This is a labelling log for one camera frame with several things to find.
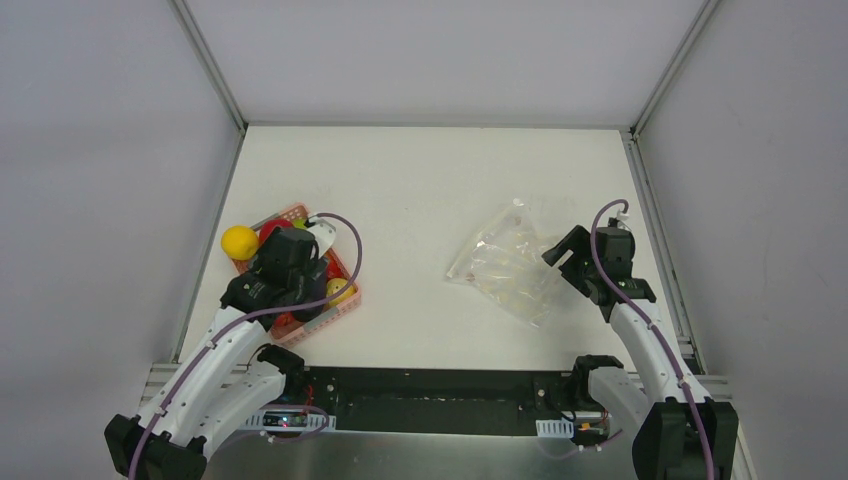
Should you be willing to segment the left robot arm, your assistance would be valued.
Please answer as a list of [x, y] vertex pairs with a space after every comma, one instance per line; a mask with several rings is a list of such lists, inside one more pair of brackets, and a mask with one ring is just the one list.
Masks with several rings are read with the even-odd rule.
[[117, 414], [104, 436], [128, 479], [199, 479], [224, 438], [273, 400], [297, 402], [304, 361], [268, 343], [284, 313], [319, 314], [326, 304], [326, 253], [336, 230], [323, 220], [276, 228], [234, 277], [201, 342], [132, 417]]

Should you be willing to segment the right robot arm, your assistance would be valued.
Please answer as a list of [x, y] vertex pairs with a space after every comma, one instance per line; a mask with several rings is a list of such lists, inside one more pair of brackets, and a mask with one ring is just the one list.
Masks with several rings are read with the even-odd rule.
[[641, 381], [635, 384], [613, 356], [580, 356], [565, 382], [564, 408], [599, 406], [610, 414], [617, 432], [632, 440], [640, 479], [729, 479], [737, 412], [714, 399], [666, 338], [653, 289], [632, 274], [634, 255], [635, 238], [618, 222], [577, 225], [542, 255], [599, 308]]

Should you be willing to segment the clear zip top bag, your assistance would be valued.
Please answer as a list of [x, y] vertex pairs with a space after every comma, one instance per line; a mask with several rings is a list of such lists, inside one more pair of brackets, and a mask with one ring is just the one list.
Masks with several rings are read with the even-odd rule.
[[499, 206], [460, 247], [448, 281], [472, 287], [515, 318], [543, 327], [569, 308], [566, 283], [542, 255], [558, 238], [544, 229], [545, 196]]

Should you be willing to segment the yellow fake lemon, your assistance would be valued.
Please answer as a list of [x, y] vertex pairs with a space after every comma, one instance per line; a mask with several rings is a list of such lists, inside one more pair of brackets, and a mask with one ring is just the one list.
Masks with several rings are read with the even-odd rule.
[[258, 234], [250, 227], [236, 225], [228, 228], [220, 238], [222, 251], [234, 261], [248, 261], [258, 251]]

